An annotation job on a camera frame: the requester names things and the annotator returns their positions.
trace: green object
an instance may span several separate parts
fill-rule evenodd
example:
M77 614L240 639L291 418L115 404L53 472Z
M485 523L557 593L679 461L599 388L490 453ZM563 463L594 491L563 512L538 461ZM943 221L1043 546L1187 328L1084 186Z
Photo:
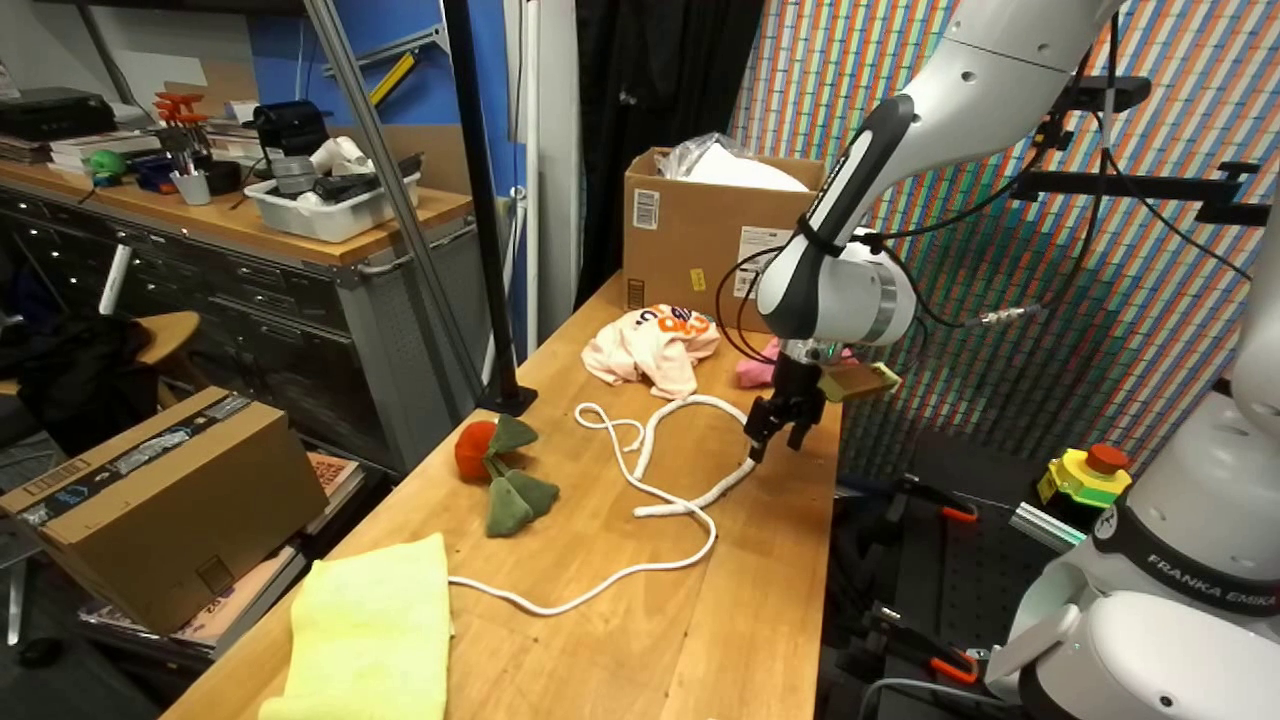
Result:
M515 453L515 446L524 446L530 440L537 440L537 429L528 429L518 415L502 410L502 415L495 415L495 430L488 440L488 461L502 456L502 453Z
M502 472L488 485L488 523L485 534L515 534L530 520L549 516L558 486L524 472Z
M88 151L82 167L88 167L95 186L112 186L112 183L125 179L125 156L119 151Z

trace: yellow cloth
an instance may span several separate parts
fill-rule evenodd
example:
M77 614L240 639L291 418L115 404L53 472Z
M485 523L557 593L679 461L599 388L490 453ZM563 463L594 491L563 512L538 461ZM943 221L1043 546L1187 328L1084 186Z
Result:
M285 697L261 720L440 720L445 692L447 560L428 534L312 566Z

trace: white robot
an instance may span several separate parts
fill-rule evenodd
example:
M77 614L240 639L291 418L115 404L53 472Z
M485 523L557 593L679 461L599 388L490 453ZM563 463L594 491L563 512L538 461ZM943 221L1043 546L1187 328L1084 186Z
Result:
M848 156L755 307L779 333L771 399L747 434L798 444L815 418L820 344L892 344L916 316L898 265L854 235L898 177L999 151L1027 134L1077 74L1118 0L964 0L934 56L851 134ZM1205 397L1090 542L1024 593L989 692L1032 717L1280 717L1280 210L1233 370L1235 399Z

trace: cardboard box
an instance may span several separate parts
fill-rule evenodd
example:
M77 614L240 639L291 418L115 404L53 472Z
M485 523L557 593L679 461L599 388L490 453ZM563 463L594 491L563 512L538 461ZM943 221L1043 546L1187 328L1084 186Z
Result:
M630 302L685 302L717 316L720 276L741 257L782 245L820 197L664 179L654 158L661 146L636 156L624 179L624 282ZM822 183L822 165L762 165L792 170L807 186ZM731 318L755 266L758 265L745 265L726 282L725 318Z
M285 410L223 388L0 497L95 600L151 633L188 624L325 512Z

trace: workbench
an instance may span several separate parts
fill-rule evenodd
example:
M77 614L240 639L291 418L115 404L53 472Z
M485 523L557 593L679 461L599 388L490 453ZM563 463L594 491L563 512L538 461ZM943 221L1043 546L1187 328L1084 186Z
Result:
M691 516L636 520L644 491L621 479L606 434L573 418L580 399L646 418L664 408L644 382L606 388L580 347L624 313L621 280L603 282L530 361L518 382L538 399L528 472L558 485L558 502L515 539L485 534L485 486L459 485L451 434L334 542L357 557L445 532L447 572L515 588L538 602L580 597L636 560L671 560L702 542ZM701 362L701 392L747 408L731 388L741 354L725 344ZM711 516L717 550L688 572L646 572L590 602L537 619L451 588L447 717L813 717L829 581L841 410L829 408L798 453L777 440L762 463ZM745 461L745 429L711 408L664 418L646 479L701 497ZM173 720L234 720L285 688L291 628L277 602L180 697Z
M471 198L415 186L415 210L477 361L488 325ZM0 165L0 245L35 266L61 313L95 313L112 248L126 245L119 313L201 313L190 362L204 380L268 399L309 440L401 474L454 424L445 388L469 397L469 380L459 362L431 370L422 333L434 347L447 335L415 328L422 276L390 238L394 229L379 223L319 245L268 232L245 197L188 207L132 183L88 186L82 177Z

